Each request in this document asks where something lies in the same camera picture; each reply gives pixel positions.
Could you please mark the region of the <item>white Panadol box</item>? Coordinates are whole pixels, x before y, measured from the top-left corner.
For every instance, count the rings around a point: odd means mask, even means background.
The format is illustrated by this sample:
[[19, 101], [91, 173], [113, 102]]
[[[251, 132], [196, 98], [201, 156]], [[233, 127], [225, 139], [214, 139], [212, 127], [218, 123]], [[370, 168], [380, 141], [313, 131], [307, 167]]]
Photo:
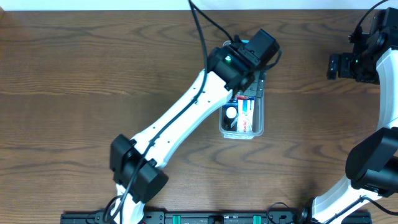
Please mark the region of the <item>white Panadol box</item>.
[[254, 117], [254, 98], [238, 98], [237, 132], [251, 133]]

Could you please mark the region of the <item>dark bottle with white cap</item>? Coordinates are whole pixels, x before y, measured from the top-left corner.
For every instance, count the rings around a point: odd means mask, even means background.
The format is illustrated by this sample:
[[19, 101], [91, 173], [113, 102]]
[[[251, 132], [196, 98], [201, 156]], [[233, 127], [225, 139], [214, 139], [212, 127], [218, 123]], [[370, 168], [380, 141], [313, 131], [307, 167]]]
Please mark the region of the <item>dark bottle with white cap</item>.
[[235, 107], [229, 107], [226, 109], [225, 116], [223, 118], [223, 126], [225, 130], [230, 131], [234, 129], [238, 121], [238, 111]]

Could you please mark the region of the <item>blue Kool Fever box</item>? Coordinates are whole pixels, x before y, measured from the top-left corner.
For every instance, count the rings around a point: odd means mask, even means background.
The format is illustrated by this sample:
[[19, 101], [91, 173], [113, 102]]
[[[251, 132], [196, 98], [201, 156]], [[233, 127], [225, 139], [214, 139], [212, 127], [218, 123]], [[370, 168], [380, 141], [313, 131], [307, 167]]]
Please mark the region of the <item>blue Kool Fever box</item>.
[[229, 100], [225, 105], [225, 108], [229, 108], [229, 107], [233, 107], [233, 108], [238, 108], [238, 100], [237, 99], [233, 99], [233, 100]]

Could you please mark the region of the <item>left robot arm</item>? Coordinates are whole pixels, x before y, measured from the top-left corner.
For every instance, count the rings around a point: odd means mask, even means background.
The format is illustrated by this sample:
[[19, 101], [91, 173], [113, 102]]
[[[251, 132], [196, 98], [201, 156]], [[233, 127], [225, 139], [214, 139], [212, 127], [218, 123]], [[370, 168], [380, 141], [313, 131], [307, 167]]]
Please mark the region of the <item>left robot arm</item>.
[[213, 49], [187, 92], [157, 121], [131, 139], [120, 134], [110, 146], [109, 168], [118, 191], [108, 212], [113, 223], [139, 223], [144, 206], [165, 186], [163, 168], [184, 140], [239, 91], [269, 68], [276, 39], [259, 30], [249, 41], [235, 38]]

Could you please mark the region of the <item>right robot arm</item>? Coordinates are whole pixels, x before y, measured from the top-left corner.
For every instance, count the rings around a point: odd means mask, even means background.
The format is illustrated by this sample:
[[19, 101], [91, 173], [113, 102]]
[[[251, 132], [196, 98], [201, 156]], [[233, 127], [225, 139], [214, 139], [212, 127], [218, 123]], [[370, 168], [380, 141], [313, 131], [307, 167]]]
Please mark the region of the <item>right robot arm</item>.
[[351, 53], [330, 56], [327, 78], [350, 78], [379, 85], [376, 132], [349, 153], [345, 175], [325, 194], [308, 202], [297, 223], [370, 223], [358, 209], [397, 193], [397, 9], [388, 7], [374, 17], [371, 29], [357, 25], [349, 36]]

